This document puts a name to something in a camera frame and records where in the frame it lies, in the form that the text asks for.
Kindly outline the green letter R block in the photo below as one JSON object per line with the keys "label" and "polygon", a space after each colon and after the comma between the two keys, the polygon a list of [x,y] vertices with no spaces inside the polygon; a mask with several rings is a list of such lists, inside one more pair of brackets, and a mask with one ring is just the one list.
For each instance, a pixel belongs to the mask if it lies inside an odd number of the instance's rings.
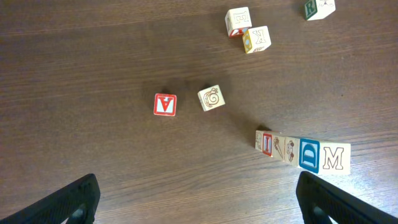
{"label": "green letter R block", "polygon": [[256,130],[256,138],[255,138],[255,149],[262,152],[263,151],[263,140],[264,132],[260,130]]}

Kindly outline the blue letter D block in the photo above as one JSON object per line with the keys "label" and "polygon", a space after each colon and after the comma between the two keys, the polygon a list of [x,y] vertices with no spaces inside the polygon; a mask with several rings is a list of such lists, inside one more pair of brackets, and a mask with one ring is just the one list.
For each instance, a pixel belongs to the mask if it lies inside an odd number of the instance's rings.
{"label": "blue letter D block", "polygon": [[321,175],[348,175],[351,144],[301,138],[298,165]]}

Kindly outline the wooden picture block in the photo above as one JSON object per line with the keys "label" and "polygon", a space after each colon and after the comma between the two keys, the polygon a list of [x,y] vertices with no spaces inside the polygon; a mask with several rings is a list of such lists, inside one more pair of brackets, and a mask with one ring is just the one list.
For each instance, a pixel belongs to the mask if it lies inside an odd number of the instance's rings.
{"label": "wooden picture block", "polygon": [[285,136],[272,136],[272,156],[277,160],[285,161]]}
{"label": "wooden picture block", "polygon": [[284,162],[290,166],[299,166],[300,139],[286,137],[284,143]]}

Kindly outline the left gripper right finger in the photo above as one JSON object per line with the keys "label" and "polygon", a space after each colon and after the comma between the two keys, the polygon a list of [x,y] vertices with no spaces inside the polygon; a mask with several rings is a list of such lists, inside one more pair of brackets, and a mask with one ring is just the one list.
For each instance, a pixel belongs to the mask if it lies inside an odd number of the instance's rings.
{"label": "left gripper right finger", "polygon": [[397,218],[335,187],[310,172],[300,173],[296,196],[305,224],[390,223]]}

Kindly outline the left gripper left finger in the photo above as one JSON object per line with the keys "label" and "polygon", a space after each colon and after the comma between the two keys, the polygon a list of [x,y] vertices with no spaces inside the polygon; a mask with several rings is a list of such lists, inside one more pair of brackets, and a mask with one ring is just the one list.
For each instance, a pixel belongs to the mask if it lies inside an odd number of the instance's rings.
{"label": "left gripper left finger", "polygon": [[1,223],[92,224],[100,200],[94,174],[87,174],[36,203],[4,218]]}

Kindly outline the red letter I block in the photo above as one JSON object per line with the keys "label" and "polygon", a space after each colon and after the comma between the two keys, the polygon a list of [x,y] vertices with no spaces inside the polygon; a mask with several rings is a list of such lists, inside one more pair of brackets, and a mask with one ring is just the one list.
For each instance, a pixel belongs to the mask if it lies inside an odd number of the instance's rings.
{"label": "red letter I block", "polygon": [[272,157],[272,134],[269,133],[263,133],[262,136],[262,152],[269,156]]}

